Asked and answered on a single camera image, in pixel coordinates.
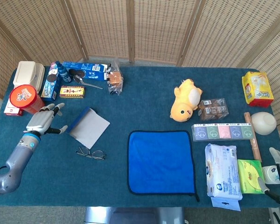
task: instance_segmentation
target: blue microfiber cloth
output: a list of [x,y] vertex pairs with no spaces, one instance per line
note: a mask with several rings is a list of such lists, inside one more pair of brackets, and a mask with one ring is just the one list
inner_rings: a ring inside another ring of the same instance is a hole
[[135,194],[188,194],[199,201],[189,133],[131,132],[128,185]]

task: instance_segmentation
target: plastic bag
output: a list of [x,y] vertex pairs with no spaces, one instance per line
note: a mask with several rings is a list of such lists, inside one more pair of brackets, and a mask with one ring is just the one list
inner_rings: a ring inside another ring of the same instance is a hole
[[117,58],[107,68],[107,83],[110,94],[122,92],[123,77],[119,69],[119,61]]

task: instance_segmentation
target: brown snack box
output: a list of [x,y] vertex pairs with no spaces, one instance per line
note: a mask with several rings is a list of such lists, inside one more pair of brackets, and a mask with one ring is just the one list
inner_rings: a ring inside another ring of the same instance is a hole
[[201,100],[198,108],[200,120],[220,119],[229,114],[224,98]]
[[85,88],[83,86],[61,86],[61,98],[84,98]]

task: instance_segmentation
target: yellow plush toy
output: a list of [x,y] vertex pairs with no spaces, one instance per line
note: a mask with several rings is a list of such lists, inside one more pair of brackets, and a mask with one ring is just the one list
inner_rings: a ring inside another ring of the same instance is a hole
[[184,122],[192,117],[200,102],[202,90],[194,86],[191,79],[183,81],[174,88],[175,101],[171,108],[170,117],[178,122]]

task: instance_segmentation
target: plastic jar lid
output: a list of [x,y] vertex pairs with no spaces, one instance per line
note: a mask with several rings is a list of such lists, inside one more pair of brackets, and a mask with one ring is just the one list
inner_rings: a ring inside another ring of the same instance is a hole
[[27,108],[37,99],[37,92],[31,85],[20,85],[10,93],[9,100],[18,108]]

